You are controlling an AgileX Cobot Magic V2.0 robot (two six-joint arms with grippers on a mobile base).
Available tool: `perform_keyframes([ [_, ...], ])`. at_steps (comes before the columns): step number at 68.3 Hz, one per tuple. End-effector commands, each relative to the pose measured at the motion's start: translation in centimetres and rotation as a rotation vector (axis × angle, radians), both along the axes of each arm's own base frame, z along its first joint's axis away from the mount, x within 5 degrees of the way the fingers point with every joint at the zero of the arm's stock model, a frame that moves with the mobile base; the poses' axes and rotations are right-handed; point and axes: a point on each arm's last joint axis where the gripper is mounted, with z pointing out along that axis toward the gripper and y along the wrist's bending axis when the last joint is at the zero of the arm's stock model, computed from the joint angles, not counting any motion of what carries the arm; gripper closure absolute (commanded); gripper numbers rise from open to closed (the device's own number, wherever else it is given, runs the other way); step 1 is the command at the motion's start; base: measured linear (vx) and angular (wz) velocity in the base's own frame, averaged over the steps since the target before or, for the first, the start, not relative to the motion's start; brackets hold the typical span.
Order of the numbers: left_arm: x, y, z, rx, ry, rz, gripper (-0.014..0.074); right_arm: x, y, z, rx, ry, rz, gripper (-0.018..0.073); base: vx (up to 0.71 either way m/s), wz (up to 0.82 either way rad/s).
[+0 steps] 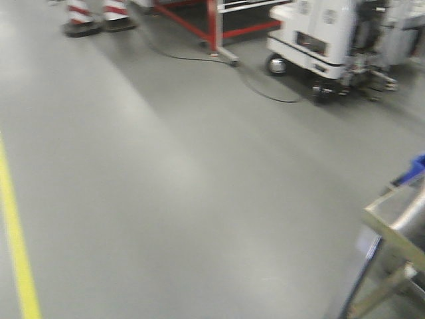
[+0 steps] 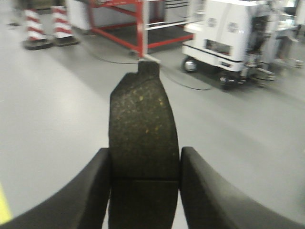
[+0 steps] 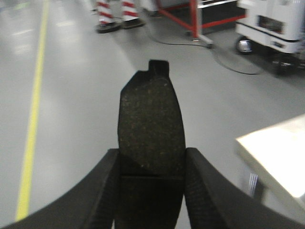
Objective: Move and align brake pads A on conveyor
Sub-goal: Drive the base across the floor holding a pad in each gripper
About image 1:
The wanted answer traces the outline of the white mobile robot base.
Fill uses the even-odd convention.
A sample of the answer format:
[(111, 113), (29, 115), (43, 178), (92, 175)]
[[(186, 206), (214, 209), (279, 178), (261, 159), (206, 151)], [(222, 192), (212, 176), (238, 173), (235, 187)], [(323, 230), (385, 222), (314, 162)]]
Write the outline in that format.
[(280, 28), (268, 33), (266, 69), (289, 65), (315, 75), (313, 99), (357, 89), (369, 100), (398, 88), (389, 70), (417, 53), (424, 36), (423, 1), (290, 1), (270, 9)]

